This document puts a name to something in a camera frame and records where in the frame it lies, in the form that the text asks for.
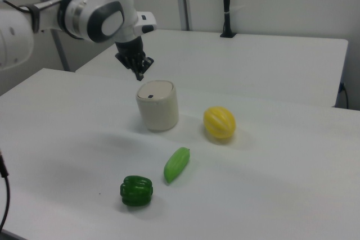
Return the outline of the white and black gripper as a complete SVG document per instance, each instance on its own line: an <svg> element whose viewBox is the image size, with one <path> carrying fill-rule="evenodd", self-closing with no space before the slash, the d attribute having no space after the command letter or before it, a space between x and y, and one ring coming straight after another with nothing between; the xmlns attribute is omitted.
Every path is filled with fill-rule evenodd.
<svg viewBox="0 0 360 240"><path fill-rule="evenodd" d="M115 34L118 53L115 57L127 68L134 70L137 80L143 80L144 73L154 60L144 55L142 36L157 29L157 22L152 12L136 12L133 22L124 23Z"/></svg>

